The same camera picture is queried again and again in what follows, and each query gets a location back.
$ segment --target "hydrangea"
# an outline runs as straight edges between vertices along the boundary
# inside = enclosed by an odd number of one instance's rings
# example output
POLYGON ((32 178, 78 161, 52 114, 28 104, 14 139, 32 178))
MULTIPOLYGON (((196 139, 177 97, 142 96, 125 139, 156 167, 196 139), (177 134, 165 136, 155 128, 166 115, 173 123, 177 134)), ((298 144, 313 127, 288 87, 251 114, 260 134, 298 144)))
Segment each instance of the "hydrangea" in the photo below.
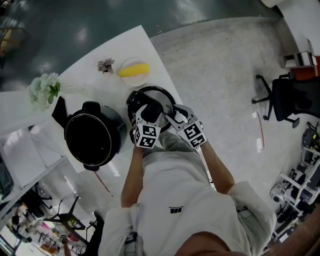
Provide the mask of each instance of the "hydrangea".
POLYGON ((44 111, 53 103, 54 96, 58 97, 60 91, 58 74, 43 74, 36 77, 27 89, 31 103, 35 108, 44 111))

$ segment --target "black pants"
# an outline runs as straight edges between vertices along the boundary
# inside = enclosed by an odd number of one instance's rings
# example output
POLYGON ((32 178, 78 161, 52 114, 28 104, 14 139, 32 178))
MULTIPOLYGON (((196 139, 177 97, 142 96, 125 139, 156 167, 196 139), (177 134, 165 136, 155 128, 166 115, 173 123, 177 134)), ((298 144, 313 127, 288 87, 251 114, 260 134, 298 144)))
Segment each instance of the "black pants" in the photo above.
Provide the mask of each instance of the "black pants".
POLYGON ((104 221, 96 222, 96 229, 91 237, 89 244, 86 247, 86 250, 83 256, 98 256, 98 249, 101 243, 102 231, 104 229, 104 221))

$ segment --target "yellow food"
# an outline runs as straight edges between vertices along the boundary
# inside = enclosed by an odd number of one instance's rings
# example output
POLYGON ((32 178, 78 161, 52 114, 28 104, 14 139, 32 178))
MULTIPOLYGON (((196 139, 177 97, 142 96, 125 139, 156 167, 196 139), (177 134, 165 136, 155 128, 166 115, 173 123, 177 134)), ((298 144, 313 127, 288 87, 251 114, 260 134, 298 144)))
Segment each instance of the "yellow food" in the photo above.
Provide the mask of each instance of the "yellow food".
POLYGON ((118 76, 121 78, 132 77, 132 76, 137 76, 141 74, 146 74, 149 72, 149 70, 150 70, 149 64, 141 63, 141 64, 136 64, 136 65, 121 69, 118 73, 118 76))

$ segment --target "white plate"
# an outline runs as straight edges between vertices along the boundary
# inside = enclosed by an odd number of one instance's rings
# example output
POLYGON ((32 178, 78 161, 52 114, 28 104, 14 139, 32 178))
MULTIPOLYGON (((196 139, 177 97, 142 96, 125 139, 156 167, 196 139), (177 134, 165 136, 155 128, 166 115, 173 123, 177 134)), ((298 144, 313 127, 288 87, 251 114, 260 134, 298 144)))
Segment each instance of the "white plate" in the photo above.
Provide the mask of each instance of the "white plate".
MULTIPOLYGON (((133 65, 141 64, 141 63, 145 63, 145 62, 138 57, 132 57, 132 58, 127 59, 122 64, 121 69, 130 67, 133 65)), ((131 87, 139 87, 139 86, 144 85, 148 81, 148 78, 149 78, 149 73, 121 77, 122 81, 131 87)))

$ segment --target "concrete floor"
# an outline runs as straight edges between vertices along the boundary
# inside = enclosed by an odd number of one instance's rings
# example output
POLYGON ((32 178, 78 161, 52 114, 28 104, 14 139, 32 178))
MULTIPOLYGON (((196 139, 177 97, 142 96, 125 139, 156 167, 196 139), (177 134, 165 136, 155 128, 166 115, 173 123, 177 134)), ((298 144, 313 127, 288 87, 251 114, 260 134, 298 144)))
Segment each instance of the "concrete floor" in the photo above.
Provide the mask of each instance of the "concrete floor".
POLYGON ((61 74, 78 59, 107 40, 138 25, 149 37, 190 24, 236 17, 280 15, 260 0, 16 0, 1 27, 22 27, 15 32, 3 69, 0 91, 25 88, 43 73, 61 74))
MULTIPOLYGON (((262 117, 268 106, 251 104, 252 98, 267 94, 255 75, 271 82, 287 72, 279 65, 282 46, 272 24, 253 19, 209 21, 155 36, 151 41, 182 101, 203 122, 208 140, 236 182, 249 181, 275 209, 277 204, 269 198, 269 191, 280 172, 288 173, 300 161, 306 121, 315 124, 316 118, 299 115, 300 125, 292 129, 286 121, 277 122, 272 112, 270 121, 261 120, 265 149, 258 153, 260 124, 252 113, 258 111, 262 117)), ((132 153, 125 154, 125 159, 112 160, 121 176, 128 172, 132 153)), ((67 211, 74 200, 67 178, 81 197, 79 218, 88 219, 93 218, 95 209, 105 214, 119 206, 122 186, 115 186, 108 173, 99 171, 98 175, 110 193, 94 173, 77 174, 67 160, 41 183, 54 197, 53 204, 67 198, 67 211)))

